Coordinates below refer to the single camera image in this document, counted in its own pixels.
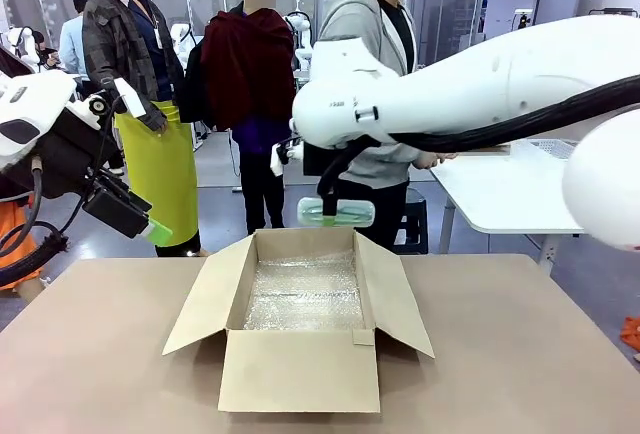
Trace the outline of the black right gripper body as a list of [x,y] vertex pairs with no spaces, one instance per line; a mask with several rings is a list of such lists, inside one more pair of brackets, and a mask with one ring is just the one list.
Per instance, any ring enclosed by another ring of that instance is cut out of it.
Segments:
[[305,142],[303,147],[303,174],[319,177],[319,189],[331,189],[340,171],[345,149],[324,149]]

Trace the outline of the person's left hand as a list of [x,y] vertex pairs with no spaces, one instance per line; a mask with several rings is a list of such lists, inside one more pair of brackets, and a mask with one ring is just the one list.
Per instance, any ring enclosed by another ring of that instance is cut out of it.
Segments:
[[457,153],[431,153],[421,151],[418,157],[413,161],[412,165],[418,170],[429,170],[437,167],[447,160],[453,160],[457,156]]

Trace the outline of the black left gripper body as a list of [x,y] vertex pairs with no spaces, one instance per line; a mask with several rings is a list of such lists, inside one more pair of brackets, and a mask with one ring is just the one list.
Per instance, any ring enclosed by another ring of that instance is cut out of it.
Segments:
[[35,145],[43,167],[43,196],[76,194],[79,208],[95,219],[128,238],[147,237],[153,233],[151,205],[106,168],[118,152],[108,131],[63,110]]

